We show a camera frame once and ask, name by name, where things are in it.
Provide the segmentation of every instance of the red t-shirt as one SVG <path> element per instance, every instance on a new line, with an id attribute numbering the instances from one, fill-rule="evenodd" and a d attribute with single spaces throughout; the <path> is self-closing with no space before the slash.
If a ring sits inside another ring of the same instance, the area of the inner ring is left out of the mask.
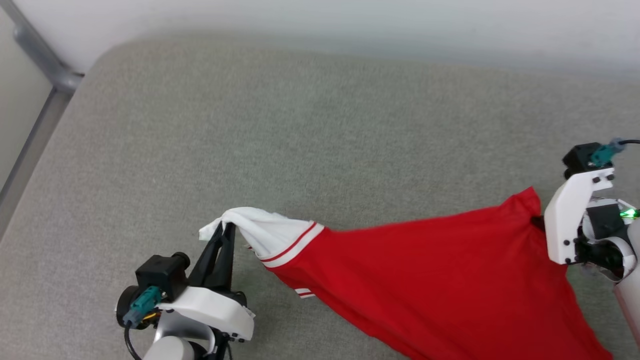
<path id="1" fill-rule="evenodd" d="M 312 223 L 262 259 L 303 298 L 317 296 L 412 359 L 611 359 L 531 224 L 530 188 L 493 208 L 332 231 Z"/>

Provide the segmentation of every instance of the metal frame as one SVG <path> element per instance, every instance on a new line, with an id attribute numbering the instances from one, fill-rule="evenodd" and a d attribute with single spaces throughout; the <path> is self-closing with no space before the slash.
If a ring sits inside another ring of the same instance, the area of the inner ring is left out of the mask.
<path id="1" fill-rule="evenodd" d="M 613 187 L 609 176 L 614 168 L 607 167 L 571 175 L 551 198 L 545 209 L 547 253 L 558 264 L 574 262 L 573 239 L 593 192 Z"/>
<path id="2" fill-rule="evenodd" d="M 15 24 L 13 39 L 40 68 L 53 87 L 60 92 L 73 94 L 83 76 L 72 72 L 62 64 L 12 0 L 0 0 L 0 8 Z"/>

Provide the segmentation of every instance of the gray cushion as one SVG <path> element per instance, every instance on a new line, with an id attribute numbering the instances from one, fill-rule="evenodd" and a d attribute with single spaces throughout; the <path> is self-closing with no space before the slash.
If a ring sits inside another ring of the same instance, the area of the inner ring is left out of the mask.
<path id="1" fill-rule="evenodd" d="M 2 358 L 127 359 L 113 308 L 137 266 L 175 251 L 195 260 L 198 229 L 228 208 L 349 229 L 491 206 L 531 185 L 546 202 L 571 146 L 640 135 L 639 99 L 634 85 L 203 38 L 116 48 L 72 99 L 0 242 Z M 617 159 L 616 195 L 631 202 L 638 154 Z M 611 285 L 570 277 L 603 345 L 637 358 Z M 236 359 L 402 358 L 242 247 L 233 285 L 257 314 Z M 152 336 L 133 332 L 142 354 Z"/>

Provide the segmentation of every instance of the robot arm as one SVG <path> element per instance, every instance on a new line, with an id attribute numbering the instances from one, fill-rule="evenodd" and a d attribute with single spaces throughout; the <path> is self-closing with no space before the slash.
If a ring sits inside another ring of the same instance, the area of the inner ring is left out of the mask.
<path id="1" fill-rule="evenodd" d="M 235 233 L 233 224 L 224 230 L 219 226 L 189 278 L 189 258 L 183 253 L 154 255 L 136 270 L 138 285 L 121 294 L 116 308 L 134 359 L 141 357 L 129 331 L 149 325 L 156 336 L 144 360 L 222 360 L 230 342 L 251 340 L 255 315 L 244 293 L 231 290 Z"/>
<path id="2" fill-rule="evenodd" d="M 614 139 L 604 146 L 575 146 L 563 158 L 566 182 L 552 197 L 544 221 L 552 261 L 592 264 L 615 282 L 614 293 L 640 345 L 640 221 L 634 221 L 638 212 L 622 200 L 593 197 L 613 186 L 611 157 L 624 149 L 624 143 Z"/>

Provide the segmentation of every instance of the metal pole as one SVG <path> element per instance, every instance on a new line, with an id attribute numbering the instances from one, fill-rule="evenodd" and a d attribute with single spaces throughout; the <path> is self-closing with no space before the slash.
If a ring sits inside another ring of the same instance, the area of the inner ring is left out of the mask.
<path id="1" fill-rule="evenodd" d="M 0 8 L 15 24 L 13 39 L 40 68 L 53 87 L 61 92 L 73 94 L 83 76 L 72 72 L 60 62 L 12 0 L 0 0 Z"/>

